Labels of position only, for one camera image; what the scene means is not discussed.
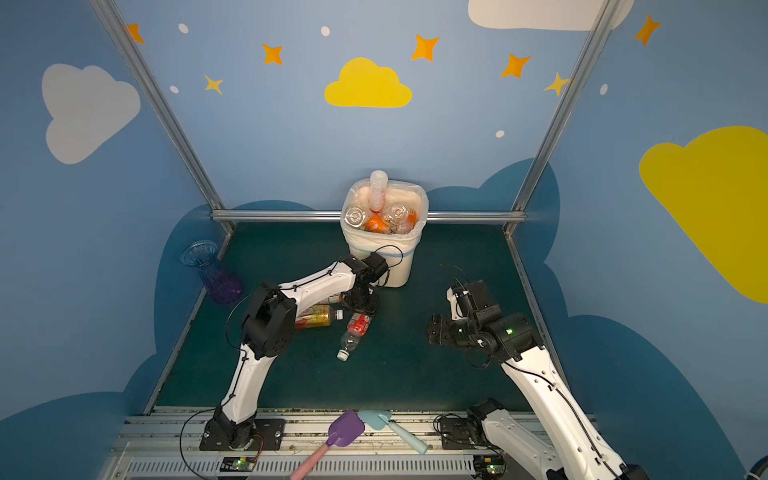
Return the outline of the red label clear bottle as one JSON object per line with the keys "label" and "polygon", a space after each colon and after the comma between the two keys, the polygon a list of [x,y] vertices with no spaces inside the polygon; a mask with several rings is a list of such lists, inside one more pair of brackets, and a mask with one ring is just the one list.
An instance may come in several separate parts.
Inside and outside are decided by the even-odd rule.
{"label": "red label clear bottle", "polygon": [[341,337],[341,348],[337,353],[337,358],[341,361],[347,361],[350,354],[359,346],[362,337],[368,331],[372,317],[364,313],[354,313],[347,324],[347,328]]}

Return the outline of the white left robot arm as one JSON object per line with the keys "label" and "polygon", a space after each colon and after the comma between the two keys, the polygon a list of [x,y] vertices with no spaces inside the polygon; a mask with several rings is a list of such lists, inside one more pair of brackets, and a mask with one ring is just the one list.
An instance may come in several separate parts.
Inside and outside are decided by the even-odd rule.
{"label": "white left robot arm", "polygon": [[349,254],[299,280],[262,284],[241,324],[238,366],[225,397],[204,427],[200,449],[248,449],[257,438],[262,387],[273,362],[289,346],[298,315],[334,295],[353,312],[373,314],[379,303],[374,285],[388,270],[379,253],[365,258]]}

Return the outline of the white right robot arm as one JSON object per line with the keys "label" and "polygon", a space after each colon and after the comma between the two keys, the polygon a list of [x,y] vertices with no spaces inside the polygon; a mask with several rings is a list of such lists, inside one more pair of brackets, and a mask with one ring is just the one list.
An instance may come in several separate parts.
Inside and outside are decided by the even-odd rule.
{"label": "white right robot arm", "polygon": [[470,409],[487,442],[536,479],[646,479],[592,425],[554,367],[538,330],[523,315],[477,320],[434,315],[425,327],[433,345],[482,351],[499,363],[544,428],[543,441],[488,400]]}

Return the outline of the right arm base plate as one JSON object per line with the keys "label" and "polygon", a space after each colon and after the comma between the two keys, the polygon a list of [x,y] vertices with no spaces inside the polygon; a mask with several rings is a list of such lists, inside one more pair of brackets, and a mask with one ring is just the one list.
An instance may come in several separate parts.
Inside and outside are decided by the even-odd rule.
{"label": "right arm base plate", "polygon": [[466,418],[440,417],[437,420],[437,433],[441,437],[441,445],[444,450],[474,449],[479,446]]}

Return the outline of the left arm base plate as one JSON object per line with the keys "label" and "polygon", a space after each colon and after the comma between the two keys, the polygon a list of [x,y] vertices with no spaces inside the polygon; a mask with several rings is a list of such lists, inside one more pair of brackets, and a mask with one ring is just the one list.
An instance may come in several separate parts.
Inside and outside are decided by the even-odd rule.
{"label": "left arm base plate", "polygon": [[286,422],[255,418],[230,429],[209,420],[199,444],[200,451],[276,451],[280,449]]}

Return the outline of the clear bottle bird label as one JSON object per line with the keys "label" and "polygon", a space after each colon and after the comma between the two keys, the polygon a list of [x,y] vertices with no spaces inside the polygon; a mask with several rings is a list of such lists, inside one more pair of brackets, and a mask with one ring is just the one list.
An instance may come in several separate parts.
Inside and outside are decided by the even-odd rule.
{"label": "clear bottle bird label", "polygon": [[364,229],[370,218],[370,211],[367,208],[351,205],[344,211],[343,221],[350,228]]}

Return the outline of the orange white tea bottle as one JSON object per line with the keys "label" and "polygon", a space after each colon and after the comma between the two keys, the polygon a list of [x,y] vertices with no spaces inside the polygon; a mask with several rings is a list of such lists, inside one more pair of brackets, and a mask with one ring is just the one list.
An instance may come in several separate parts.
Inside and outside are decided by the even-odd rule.
{"label": "orange white tea bottle", "polygon": [[364,229],[367,232],[377,233],[377,234],[387,235],[391,233],[391,229],[388,223],[377,214],[373,214],[367,219],[364,225]]}

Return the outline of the red gold energy drink bottle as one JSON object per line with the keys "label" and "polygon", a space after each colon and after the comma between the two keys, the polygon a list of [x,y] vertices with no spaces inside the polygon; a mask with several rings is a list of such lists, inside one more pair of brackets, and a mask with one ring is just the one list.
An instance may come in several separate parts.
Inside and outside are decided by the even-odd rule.
{"label": "red gold energy drink bottle", "polygon": [[298,315],[295,328],[302,330],[328,327],[335,321],[342,320],[343,317],[342,309],[334,308],[331,305],[314,305]]}

